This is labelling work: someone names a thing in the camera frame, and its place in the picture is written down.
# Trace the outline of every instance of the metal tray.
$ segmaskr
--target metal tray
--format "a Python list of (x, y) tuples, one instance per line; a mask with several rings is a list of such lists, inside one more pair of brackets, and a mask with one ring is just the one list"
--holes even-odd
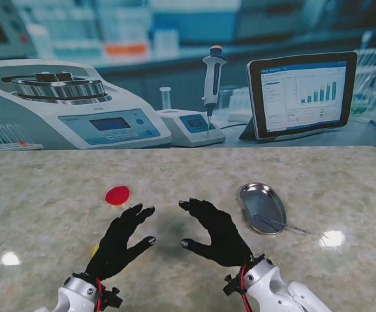
[(238, 190), (238, 203), (244, 209), (250, 226), (259, 234), (274, 235), (284, 230), (284, 226), (255, 218), (258, 214), (265, 218), (286, 224), (286, 211), (276, 192), (266, 184), (252, 182)]

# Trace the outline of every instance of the black glove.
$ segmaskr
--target black glove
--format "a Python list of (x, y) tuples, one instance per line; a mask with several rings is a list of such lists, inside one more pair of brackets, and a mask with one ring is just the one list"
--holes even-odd
[(129, 238), (136, 231), (137, 226), (155, 212), (154, 207), (146, 208), (143, 211), (142, 207), (143, 205), (139, 203), (124, 211), (120, 217), (111, 222), (99, 243), (97, 252), (88, 263), (85, 273), (93, 275), (101, 281), (110, 278), (154, 245), (156, 238), (148, 236), (127, 249)]
[(210, 246), (192, 239), (183, 239), (181, 241), (183, 248), (225, 267), (242, 266), (250, 260), (253, 253), (241, 238), (228, 213), (216, 209), (208, 201), (194, 198), (180, 201), (179, 206), (197, 218), (211, 236)]

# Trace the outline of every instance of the red cable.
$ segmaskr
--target red cable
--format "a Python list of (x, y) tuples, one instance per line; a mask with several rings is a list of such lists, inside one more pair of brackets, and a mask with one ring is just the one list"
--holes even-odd
[[(240, 288), (241, 289), (244, 289), (243, 277), (244, 277), (244, 272), (246, 268), (247, 268), (247, 263), (244, 264), (244, 266), (241, 269), (241, 274), (240, 274)], [(241, 297), (242, 297), (242, 301), (244, 302), (244, 306), (247, 312), (253, 312), (253, 310), (251, 309), (250, 303), (248, 302), (247, 296), (245, 294), (242, 294)]]
[(101, 293), (103, 292), (103, 286), (101, 285), (99, 278), (95, 278), (95, 280), (97, 281), (97, 284), (98, 284), (98, 293), (99, 293), (99, 298), (97, 300), (97, 309), (95, 310), (95, 312), (99, 312), (101, 308)]

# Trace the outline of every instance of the orange label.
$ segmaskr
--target orange label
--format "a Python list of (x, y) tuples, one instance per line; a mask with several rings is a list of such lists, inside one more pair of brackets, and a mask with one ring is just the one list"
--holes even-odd
[(109, 55), (134, 55), (147, 53), (147, 44), (106, 44), (105, 51)]

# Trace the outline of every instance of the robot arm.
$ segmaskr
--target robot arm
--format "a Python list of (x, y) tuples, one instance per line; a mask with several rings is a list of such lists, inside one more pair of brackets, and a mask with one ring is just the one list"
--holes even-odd
[(303, 284), (285, 283), (279, 267), (264, 255), (250, 263), (253, 266), (243, 276), (244, 287), (258, 301), (261, 312), (332, 312)]
[[(113, 287), (108, 291), (101, 281), (121, 272), (156, 242), (154, 237), (149, 236), (133, 247), (127, 247), (137, 226), (155, 212), (154, 207), (142, 208), (143, 205), (139, 204), (127, 209), (111, 222), (85, 273), (74, 273), (65, 281), (64, 286), (58, 290), (58, 304), (51, 312), (99, 312), (108, 306), (117, 309), (120, 307), (123, 300), (117, 296), (119, 290)], [(35, 312), (49, 310), (41, 307)]]
[(331, 312), (306, 286), (295, 281), (285, 283), (279, 268), (264, 255), (254, 258), (229, 214), (207, 201), (193, 198), (180, 201), (179, 205), (197, 218), (211, 237), (210, 246), (184, 239), (182, 247), (225, 267), (241, 266), (234, 279), (231, 276), (225, 278), (228, 285), (224, 292), (227, 296), (240, 293), (247, 311), (251, 308), (246, 293), (258, 301), (261, 312)]
[[(108, 306), (118, 309), (123, 302), (117, 296), (118, 293), (117, 288), (107, 291), (95, 278), (85, 273), (74, 273), (65, 281), (64, 286), (58, 289), (58, 304), (50, 312), (104, 311)], [(41, 307), (35, 312), (49, 312), (49, 310)]]

